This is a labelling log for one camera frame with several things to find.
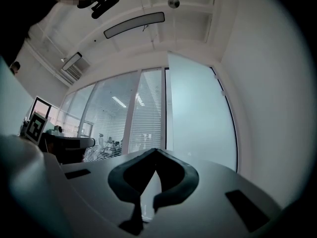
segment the linear light fixture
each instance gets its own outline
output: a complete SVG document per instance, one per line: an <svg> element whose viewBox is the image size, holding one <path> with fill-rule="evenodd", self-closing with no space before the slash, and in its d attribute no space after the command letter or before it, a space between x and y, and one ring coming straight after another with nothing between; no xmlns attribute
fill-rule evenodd
<svg viewBox="0 0 317 238"><path fill-rule="evenodd" d="M119 101L117 97L113 97L113 99L114 99L115 101L117 101L117 102L118 102L121 106L123 106L124 108L127 107L127 106L124 105L121 101Z"/></svg>
<svg viewBox="0 0 317 238"><path fill-rule="evenodd" d="M119 23L105 30L104 34L107 39L110 39L111 37L117 34L123 33L125 31L128 31L130 29L133 29L139 26L160 23L164 21L165 21L164 12L155 12L155 13L146 14L143 16L128 19L127 21Z"/></svg>
<svg viewBox="0 0 317 238"><path fill-rule="evenodd" d="M62 67L63 70L67 70L68 68L70 68L72 65L74 65L74 63L76 63L80 58L82 58L83 56L77 52L76 54L74 54L66 63L65 65Z"/></svg>
<svg viewBox="0 0 317 238"><path fill-rule="evenodd" d="M137 94L135 95L135 99L140 103L141 106L145 106L144 103L142 102L140 96L139 96L139 93L137 93Z"/></svg>

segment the black rectangular slot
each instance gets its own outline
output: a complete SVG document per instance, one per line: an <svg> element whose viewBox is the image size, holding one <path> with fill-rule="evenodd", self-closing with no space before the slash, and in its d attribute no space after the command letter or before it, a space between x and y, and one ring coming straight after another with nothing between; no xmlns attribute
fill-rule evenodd
<svg viewBox="0 0 317 238"><path fill-rule="evenodd" d="M253 232L269 222L269 218L241 191L227 192L226 197L237 211L249 232Z"/></svg>
<svg viewBox="0 0 317 238"><path fill-rule="evenodd" d="M78 170L78 171L74 171L74 172L65 173L65 176L67 179L73 179L76 177L85 176L87 174L90 174L90 171L88 169L82 169L82 170Z"/></svg>

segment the black-framed window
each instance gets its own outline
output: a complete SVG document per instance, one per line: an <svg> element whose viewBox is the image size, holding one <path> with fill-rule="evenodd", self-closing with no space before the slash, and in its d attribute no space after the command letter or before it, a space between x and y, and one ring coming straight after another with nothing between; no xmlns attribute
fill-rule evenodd
<svg viewBox="0 0 317 238"><path fill-rule="evenodd" d="M55 120L57 117L58 108L52 106L51 104L47 103L46 101L36 97L34 104L31 109L30 117L34 112L40 114L41 116L45 117L51 123L55 124Z"/></svg>

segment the round ceiling speaker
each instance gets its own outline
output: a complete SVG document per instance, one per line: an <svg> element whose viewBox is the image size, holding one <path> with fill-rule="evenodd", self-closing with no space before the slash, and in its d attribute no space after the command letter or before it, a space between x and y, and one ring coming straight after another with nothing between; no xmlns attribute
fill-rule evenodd
<svg viewBox="0 0 317 238"><path fill-rule="evenodd" d="M168 6L172 9L176 9L179 7L179 0L168 0Z"/></svg>

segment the white ceiling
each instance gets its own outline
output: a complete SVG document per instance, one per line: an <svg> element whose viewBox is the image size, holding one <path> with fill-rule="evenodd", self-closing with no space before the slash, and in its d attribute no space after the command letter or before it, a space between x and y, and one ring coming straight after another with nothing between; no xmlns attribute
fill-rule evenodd
<svg viewBox="0 0 317 238"><path fill-rule="evenodd" d="M31 28L28 42L56 71L63 65L61 58L80 52L83 58L76 66L83 73L93 64L128 49L148 46L149 50L160 47L175 50L181 40L206 43L214 0L180 0L177 9L171 9L167 1L120 0L97 20L91 17L91 7L78 9L58 3L46 18ZM165 22L152 24L145 31L138 27L110 39L104 36L104 31L113 25L158 11L165 13Z"/></svg>

